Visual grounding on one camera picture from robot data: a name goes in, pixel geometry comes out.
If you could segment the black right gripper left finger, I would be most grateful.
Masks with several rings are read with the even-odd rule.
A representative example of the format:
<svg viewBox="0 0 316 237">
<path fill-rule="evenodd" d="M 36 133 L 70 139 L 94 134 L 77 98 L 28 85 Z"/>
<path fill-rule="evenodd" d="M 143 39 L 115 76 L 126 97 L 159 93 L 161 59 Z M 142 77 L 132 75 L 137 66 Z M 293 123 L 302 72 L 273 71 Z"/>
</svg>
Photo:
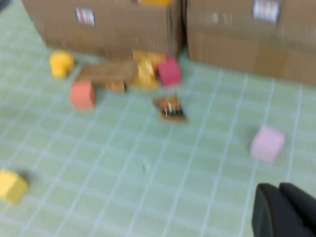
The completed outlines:
<svg viewBox="0 0 316 237">
<path fill-rule="evenodd" d="M 276 187 L 260 183 L 256 187 L 252 213 L 255 237 L 314 237 L 289 200 Z"/>
</svg>

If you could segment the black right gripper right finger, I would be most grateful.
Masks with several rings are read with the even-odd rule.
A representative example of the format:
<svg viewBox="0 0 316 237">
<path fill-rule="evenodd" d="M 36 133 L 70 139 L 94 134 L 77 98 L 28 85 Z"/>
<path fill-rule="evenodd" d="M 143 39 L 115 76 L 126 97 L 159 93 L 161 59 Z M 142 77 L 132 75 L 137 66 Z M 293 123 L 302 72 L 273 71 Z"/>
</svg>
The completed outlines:
<svg viewBox="0 0 316 237">
<path fill-rule="evenodd" d="M 312 232 L 316 231 L 316 198 L 291 183 L 280 183 L 279 190 Z"/>
</svg>

